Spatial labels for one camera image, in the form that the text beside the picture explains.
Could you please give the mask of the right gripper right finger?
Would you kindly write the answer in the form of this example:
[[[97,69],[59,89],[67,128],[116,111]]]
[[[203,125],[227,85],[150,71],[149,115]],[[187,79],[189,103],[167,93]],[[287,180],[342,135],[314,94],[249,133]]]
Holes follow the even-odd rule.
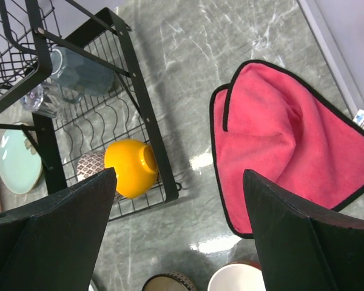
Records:
[[[253,170],[244,171],[243,190],[266,290],[364,290],[364,220]]]

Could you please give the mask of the orange bowl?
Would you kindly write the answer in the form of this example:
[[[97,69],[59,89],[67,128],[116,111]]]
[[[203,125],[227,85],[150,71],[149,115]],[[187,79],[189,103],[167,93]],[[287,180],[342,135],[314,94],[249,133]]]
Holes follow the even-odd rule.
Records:
[[[151,145],[136,139],[111,143],[105,151],[104,166],[115,170],[116,191],[129,199],[151,189],[159,174]]]

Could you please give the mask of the patterned purple bowl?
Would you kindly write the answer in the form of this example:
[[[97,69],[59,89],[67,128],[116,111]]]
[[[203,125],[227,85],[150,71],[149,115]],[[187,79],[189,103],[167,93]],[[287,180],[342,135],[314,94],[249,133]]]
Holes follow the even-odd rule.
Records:
[[[81,182],[104,170],[104,155],[105,151],[92,151],[81,155],[76,167],[77,181]]]

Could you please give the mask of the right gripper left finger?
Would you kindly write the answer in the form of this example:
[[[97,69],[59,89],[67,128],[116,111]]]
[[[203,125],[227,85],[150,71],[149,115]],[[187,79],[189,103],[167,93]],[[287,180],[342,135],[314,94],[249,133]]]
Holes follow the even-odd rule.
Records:
[[[114,169],[0,213],[0,290],[87,290],[116,190]]]

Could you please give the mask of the clear faceted drinking glass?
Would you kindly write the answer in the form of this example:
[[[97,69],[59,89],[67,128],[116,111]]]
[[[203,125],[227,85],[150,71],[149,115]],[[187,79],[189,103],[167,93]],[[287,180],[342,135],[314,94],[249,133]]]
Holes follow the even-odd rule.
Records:
[[[57,85],[42,82],[24,95],[20,103],[28,112],[56,118],[60,110],[61,95]]]

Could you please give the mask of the black wire dish rack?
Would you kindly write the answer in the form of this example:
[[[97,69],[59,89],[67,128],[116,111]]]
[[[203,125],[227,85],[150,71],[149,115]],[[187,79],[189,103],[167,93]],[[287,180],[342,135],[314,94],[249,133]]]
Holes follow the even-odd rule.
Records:
[[[152,146],[155,184],[111,220],[178,199],[130,26],[101,1],[0,1],[0,189],[11,209],[101,170],[114,142]]]

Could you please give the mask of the white bowl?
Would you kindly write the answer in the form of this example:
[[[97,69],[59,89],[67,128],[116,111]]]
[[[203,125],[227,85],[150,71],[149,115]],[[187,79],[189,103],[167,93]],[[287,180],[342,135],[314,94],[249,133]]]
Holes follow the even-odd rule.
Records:
[[[210,278],[207,291],[265,291],[259,267],[231,263],[218,269]]]

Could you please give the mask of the brown glazed bowl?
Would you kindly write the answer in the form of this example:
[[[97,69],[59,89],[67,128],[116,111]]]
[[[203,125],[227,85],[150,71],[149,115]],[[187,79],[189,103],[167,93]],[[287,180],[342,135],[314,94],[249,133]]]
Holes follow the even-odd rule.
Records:
[[[197,291],[195,283],[185,274],[180,272],[160,273],[149,278],[142,291]]]

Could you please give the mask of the mint green flower plate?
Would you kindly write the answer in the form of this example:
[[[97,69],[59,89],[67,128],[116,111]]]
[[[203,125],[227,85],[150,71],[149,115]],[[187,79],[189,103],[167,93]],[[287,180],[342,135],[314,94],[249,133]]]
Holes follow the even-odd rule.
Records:
[[[14,194],[31,191],[42,173],[42,160],[22,130],[8,129],[0,142],[0,178]]]

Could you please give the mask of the white grey mug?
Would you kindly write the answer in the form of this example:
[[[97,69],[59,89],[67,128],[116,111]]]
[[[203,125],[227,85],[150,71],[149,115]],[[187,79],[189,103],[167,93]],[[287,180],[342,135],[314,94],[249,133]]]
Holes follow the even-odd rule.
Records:
[[[69,104],[79,103],[86,95],[103,96],[115,90],[115,72],[89,58],[55,46],[50,59],[50,80]]]

